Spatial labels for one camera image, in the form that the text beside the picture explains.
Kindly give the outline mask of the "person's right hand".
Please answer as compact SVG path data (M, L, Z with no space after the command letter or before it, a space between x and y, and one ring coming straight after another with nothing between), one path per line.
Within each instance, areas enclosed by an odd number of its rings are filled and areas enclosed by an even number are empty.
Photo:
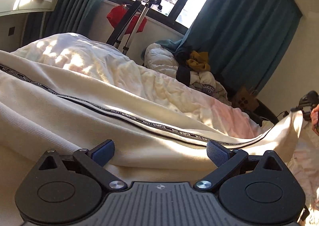
M318 113L319 113L319 105L317 105L312 111L311 111L311 125L312 125L312 130L319 135L319 130L318 130Z

